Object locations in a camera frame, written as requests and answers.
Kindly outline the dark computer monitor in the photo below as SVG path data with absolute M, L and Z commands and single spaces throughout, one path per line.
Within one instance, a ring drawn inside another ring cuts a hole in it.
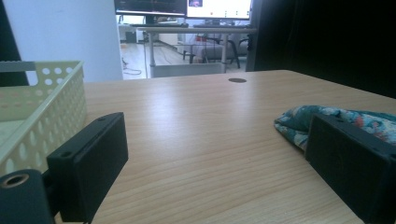
M 114 0 L 117 13 L 185 16 L 186 0 Z

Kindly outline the white partition panel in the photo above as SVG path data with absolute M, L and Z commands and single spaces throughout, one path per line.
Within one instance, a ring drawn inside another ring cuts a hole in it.
M 2 0 L 24 61 L 82 61 L 86 82 L 122 80 L 114 0 Z

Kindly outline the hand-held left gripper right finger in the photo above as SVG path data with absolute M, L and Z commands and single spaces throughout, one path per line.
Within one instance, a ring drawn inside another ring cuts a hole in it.
M 363 222 L 396 222 L 396 146 L 339 118 L 316 114 L 305 158 Z

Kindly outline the floral patterned cloth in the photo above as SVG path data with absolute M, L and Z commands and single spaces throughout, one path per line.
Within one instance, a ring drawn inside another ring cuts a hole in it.
M 300 105 L 276 118 L 274 126 L 288 141 L 306 151 L 311 119 L 315 114 L 341 119 L 396 146 L 396 115 L 389 113 L 324 105 Z

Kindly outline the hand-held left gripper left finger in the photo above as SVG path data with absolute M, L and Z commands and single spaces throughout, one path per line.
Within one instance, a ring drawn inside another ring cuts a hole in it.
M 64 222 L 92 222 L 128 161 L 124 114 L 94 120 L 47 157 Z

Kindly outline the black curtain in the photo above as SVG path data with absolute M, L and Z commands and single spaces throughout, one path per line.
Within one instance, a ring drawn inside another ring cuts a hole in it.
M 290 70 L 396 99 L 396 0 L 253 0 L 248 71 Z

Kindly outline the black office chair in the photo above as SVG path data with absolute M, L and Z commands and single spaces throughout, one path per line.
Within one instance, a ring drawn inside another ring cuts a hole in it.
M 226 59 L 240 67 L 239 58 L 248 55 L 248 38 L 243 34 L 231 34 L 224 41 L 223 34 L 206 36 L 198 45 L 196 54 L 205 62 L 221 60 L 223 47 L 226 47 Z

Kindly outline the cream perforated plastic basket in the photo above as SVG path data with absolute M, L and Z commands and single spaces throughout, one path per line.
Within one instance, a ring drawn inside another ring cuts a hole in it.
M 0 75 L 35 75 L 33 86 L 0 87 L 0 176 L 47 170 L 46 157 L 84 126 L 83 62 L 0 62 Z

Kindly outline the bright computer monitor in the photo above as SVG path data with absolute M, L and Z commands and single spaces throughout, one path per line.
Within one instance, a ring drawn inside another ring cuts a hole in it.
M 251 0 L 188 0 L 188 18 L 238 19 L 250 18 Z

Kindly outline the white desk with metal legs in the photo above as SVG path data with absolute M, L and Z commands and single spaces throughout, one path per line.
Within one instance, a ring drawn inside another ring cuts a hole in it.
M 239 62 L 236 45 L 230 39 L 231 35 L 252 35 L 255 29 L 236 26 L 221 26 L 217 28 L 153 26 L 138 27 L 148 35 L 150 78 L 155 77 L 183 77 L 209 74 L 225 74 L 227 71 L 228 50 L 231 49 L 233 59 Z M 159 34 L 190 35 L 191 41 L 182 43 L 188 47 L 190 54 L 188 64 L 157 65 L 154 57 L 152 37 Z

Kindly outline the black keyboard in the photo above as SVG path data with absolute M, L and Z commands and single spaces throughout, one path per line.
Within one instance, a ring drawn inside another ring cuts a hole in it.
M 132 27 L 179 27 L 188 28 L 187 23 L 145 23 L 145 24 L 130 24 Z

